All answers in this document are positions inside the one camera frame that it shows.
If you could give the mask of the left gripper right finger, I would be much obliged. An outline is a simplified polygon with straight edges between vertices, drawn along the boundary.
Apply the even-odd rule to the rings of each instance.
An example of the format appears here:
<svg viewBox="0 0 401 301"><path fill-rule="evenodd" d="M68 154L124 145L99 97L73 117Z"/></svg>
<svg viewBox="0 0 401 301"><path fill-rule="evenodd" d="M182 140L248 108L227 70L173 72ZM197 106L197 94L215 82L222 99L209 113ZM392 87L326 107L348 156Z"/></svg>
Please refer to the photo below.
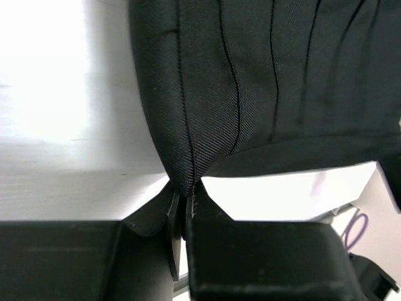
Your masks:
<svg viewBox="0 0 401 301"><path fill-rule="evenodd" d="M234 221L202 184L187 199L192 300L362 300L334 229L316 222Z"/></svg>

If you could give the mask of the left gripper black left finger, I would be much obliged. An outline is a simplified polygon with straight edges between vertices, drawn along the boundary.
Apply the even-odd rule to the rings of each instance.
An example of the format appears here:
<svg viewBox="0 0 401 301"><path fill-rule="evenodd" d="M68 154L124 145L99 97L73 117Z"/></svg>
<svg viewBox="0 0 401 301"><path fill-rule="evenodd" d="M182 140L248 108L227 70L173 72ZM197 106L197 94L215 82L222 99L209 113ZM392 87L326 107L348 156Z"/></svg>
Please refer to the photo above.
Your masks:
<svg viewBox="0 0 401 301"><path fill-rule="evenodd" d="M121 221L3 221L2 300L172 300L179 195L167 184Z"/></svg>

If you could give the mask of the black pleated skirt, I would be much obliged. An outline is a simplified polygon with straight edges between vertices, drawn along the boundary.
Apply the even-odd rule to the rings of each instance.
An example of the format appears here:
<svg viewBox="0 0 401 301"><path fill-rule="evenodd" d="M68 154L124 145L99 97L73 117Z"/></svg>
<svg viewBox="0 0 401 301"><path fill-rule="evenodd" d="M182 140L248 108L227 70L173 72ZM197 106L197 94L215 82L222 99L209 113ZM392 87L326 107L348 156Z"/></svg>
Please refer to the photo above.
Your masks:
<svg viewBox="0 0 401 301"><path fill-rule="evenodd" d="M130 1L140 98L174 188L380 163L400 201L399 1Z"/></svg>

